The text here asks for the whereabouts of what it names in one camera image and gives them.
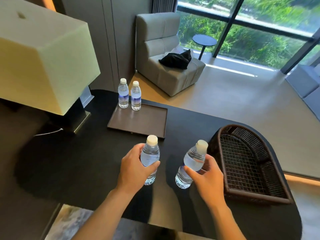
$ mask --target curtain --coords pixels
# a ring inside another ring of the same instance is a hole
[[[178,0],[152,0],[152,13],[175,12]]]

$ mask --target water bottle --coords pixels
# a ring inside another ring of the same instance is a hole
[[[118,86],[119,93],[119,106],[123,109],[127,108],[129,105],[129,88],[127,85],[127,80],[125,78],[120,79],[120,84]]]
[[[134,81],[131,88],[131,107],[133,110],[141,109],[141,90],[138,81]]]
[[[208,143],[204,140],[198,140],[197,144],[192,147],[184,156],[183,165],[179,168],[176,175],[176,184],[182,188],[189,188],[192,183],[192,178],[183,169],[186,165],[194,171],[199,171],[205,163]]]
[[[154,162],[158,161],[160,158],[160,150],[158,147],[158,137],[150,135],[146,139],[146,144],[144,145],[140,160],[141,163],[147,167]],[[147,179],[144,185],[152,184],[156,179],[157,170],[155,170]]]

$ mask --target round side table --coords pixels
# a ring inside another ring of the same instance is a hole
[[[199,56],[199,60],[201,60],[201,57],[203,55],[203,52],[205,51],[205,48],[207,46],[214,46],[217,44],[217,40],[214,39],[213,37],[210,37],[208,35],[204,34],[196,34],[195,36],[192,37],[192,40],[196,42],[197,44],[202,45],[202,50]]]

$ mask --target forearm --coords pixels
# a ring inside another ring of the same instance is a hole
[[[221,206],[210,207],[218,240],[246,240],[233,218],[229,207],[224,203]]]
[[[112,239],[121,216],[133,195],[114,189],[102,202],[72,240],[109,240]]]

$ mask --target hand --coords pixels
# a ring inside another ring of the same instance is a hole
[[[132,197],[142,188],[147,177],[160,165],[160,161],[156,161],[148,167],[142,165],[139,156],[143,147],[144,143],[135,145],[121,161],[116,188],[132,195]]]
[[[210,207],[225,205],[223,194],[223,174],[217,165],[216,160],[206,154],[205,160],[209,163],[209,170],[203,175],[195,172],[191,168],[184,166],[186,173],[193,179],[200,196]]]

